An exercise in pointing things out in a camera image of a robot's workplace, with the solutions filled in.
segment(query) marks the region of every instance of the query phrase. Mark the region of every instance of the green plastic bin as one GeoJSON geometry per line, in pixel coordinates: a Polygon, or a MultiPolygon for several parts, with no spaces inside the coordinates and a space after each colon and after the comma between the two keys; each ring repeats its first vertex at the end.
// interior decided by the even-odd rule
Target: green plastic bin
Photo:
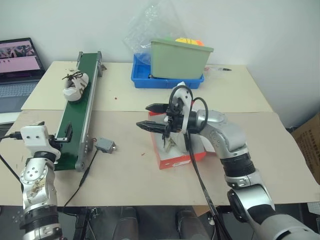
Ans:
{"type": "Polygon", "coordinates": [[[199,79],[214,49],[165,39],[151,41],[151,74],[164,79],[199,79]]]}

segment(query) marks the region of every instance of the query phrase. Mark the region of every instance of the clear plastic bag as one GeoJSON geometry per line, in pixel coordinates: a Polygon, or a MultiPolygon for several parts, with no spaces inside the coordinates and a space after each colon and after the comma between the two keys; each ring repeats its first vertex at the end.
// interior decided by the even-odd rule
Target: clear plastic bag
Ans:
{"type": "Polygon", "coordinates": [[[152,39],[178,38],[186,38],[186,34],[173,3],[171,0],[154,0],[131,20],[123,41],[134,54],[140,54],[138,59],[142,63],[150,65],[152,39]]]}

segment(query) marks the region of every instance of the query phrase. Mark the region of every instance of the white table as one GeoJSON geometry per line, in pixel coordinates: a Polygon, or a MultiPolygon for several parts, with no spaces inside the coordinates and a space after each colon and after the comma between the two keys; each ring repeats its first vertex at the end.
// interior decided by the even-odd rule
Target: white table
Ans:
{"type": "MultiPolygon", "coordinates": [[[[90,174],[70,206],[206,205],[191,164],[159,170],[150,134],[135,123],[148,118],[145,106],[167,103],[170,89],[136,89],[130,80],[130,63],[106,63],[107,71],[97,84],[90,132],[93,137],[115,141],[117,151],[100,152],[90,174]]],[[[55,133],[65,100],[63,81],[74,62],[54,62],[23,106],[11,131],[45,121],[55,133]]],[[[247,135],[252,161],[261,171],[276,204],[314,202],[319,186],[312,177],[294,139],[272,111],[245,66],[224,66],[232,72],[214,72],[195,97],[203,97],[210,109],[227,113],[247,135]]],[[[20,173],[30,156],[22,141],[0,143],[0,153],[20,173]]],[[[228,205],[229,189],[219,159],[208,154],[198,163],[212,200],[228,205]]],[[[56,172],[58,204],[63,205],[77,189],[82,173],[56,172]]],[[[20,185],[0,165],[0,205],[21,205],[20,185]]]]}
{"type": "Polygon", "coordinates": [[[5,112],[0,113],[0,124],[12,124],[14,123],[20,112],[5,112]]]}

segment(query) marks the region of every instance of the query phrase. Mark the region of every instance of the chair leg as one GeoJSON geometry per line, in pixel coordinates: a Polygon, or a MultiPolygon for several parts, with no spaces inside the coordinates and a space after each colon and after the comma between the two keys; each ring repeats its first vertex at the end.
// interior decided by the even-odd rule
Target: chair leg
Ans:
{"type": "Polygon", "coordinates": [[[112,240],[138,240],[137,213],[133,207],[123,209],[122,216],[116,224],[112,240]]]}
{"type": "Polygon", "coordinates": [[[205,227],[192,211],[182,210],[176,218],[180,239],[210,240],[205,227]]]}

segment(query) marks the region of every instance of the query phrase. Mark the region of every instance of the cardboard box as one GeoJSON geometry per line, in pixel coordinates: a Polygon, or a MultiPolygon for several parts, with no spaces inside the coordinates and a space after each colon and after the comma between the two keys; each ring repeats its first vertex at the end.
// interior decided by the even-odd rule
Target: cardboard box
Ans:
{"type": "Polygon", "coordinates": [[[314,179],[320,185],[320,112],[292,133],[314,179]]]}
{"type": "Polygon", "coordinates": [[[192,207],[197,217],[200,217],[201,215],[210,211],[210,208],[208,205],[193,205],[192,207]]]}

